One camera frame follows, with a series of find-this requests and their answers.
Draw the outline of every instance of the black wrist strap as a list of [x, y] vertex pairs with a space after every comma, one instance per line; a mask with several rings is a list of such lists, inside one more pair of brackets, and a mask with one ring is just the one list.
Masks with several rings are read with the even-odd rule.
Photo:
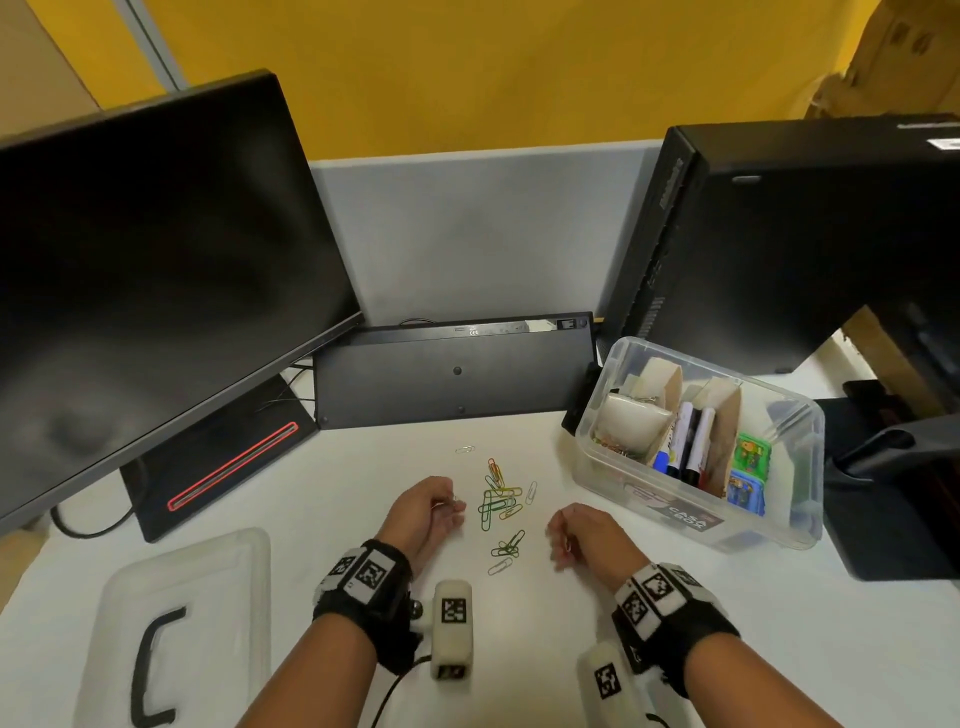
[[651, 564], [634, 574], [615, 595], [632, 649], [642, 662], [660, 666], [670, 686], [687, 697], [684, 665], [694, 645], [716, 633], [740, 636], [718, 609], [716, 597], [684, 569]]
[[422, 640], [410, 631], [412, 575], [399, 549], [371, 539], [345, 553], [321, 582], [313, 619], [346, 617], [373, 643], [377, 662], [400, 674], [413, 666]]

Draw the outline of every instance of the forearm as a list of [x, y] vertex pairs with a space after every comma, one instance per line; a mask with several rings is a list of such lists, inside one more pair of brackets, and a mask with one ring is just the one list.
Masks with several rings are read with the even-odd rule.
[[254, 700], [238, 728], [354, 728], [376, 668], [376, 651], [356, 624], [323, 615]]
[[820, 706], [737, 637], [698, 642], [684, 665], [690, 701], [707, 728], [834, 728]]

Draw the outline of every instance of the computer monitor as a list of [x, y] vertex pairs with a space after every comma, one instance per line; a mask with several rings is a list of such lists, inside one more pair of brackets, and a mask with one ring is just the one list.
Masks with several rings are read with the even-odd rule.
[[363, 316], [277, 78], [0, 142], [0, 534]]

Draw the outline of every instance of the desk surface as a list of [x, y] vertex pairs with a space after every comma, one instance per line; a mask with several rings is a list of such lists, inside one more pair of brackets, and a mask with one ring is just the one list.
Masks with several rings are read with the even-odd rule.
[[[830, 396], [822, 364], [808, 362], [778, 383]], [[396, 495], [433, 473], [453, 477], [470, 515], [415, 592], [432, 595], [450, 577], [473, 585], [474, 673], [464, 685], [435, 683], [426, 669], [410, 675], [391, 698], [385, 726], [584, 724], [574, 665], [598, 635], [608, 636], [611, 606], [582, 575], [550, 567], [543, 528], [572, 500], [611, 511], [654, 560], [683, 564], [717, 593], [744, 639], [841, 722], [960, 724], [960, 594], [951, 583], [859, 583], [826, 534], [809, 551], [767, 544], [727, 556], [699, 546], [575, 485], [568, 466], [575, 446], [561, 418], [326, 431], [158, 544], [145, 544], [134, 522], [92, 542], [53, 534], [0, 615], [3, 724], [71, 725], [100, 592], [114, 572], [248, 526], [271, 540], [276, 667], [307, 625], [311, 596], [335, 559], [376, 531]], [[475, 450], [454, 452], [467, 445]], [[491, 456], [508, 483], [537, 480], [539, 488], [532, 506], [484, 533], [475, 508]], [[63, 510], [75, 527], [93, 528], [127, 507], [114, 473]], [[490, 549], [520, 528], [527, 535], [519, 558], [488, 576]], [[369, 725], [389, 678], [377, 671], [361, 725]], [[700, 724], [686, 706], [668, 718], [673, 728]]]

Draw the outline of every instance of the human hand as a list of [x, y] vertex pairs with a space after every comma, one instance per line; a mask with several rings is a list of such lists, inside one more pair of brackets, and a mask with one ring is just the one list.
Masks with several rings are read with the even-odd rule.
[[613, 516], [583, 503], [557, 511], [546, 530], [557, 571], [583, 562], [611, 592], [650, 563]]
[[466, 508], [453, 495], [450, 478], [430, 475], [400, 494], [376, 538], [399, 548], [417, 578], [450, 532], [463, 524]]

